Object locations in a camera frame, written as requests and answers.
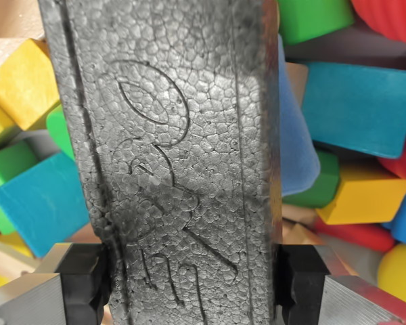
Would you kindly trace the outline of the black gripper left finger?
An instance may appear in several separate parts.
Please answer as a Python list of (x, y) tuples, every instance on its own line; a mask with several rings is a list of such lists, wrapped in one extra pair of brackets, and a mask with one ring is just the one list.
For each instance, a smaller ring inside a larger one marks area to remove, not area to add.
[(110, 298), (104, 244), (59, 243), (0, 288), (0, 324), (101, 324)]

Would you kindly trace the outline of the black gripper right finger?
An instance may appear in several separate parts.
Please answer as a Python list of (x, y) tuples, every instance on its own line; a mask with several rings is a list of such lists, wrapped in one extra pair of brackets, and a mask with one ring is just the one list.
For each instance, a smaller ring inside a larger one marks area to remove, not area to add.
[(328, 246), (281, 245), (277, 303), (285, 324), (405, 324), (406, 304), (352, 275)]

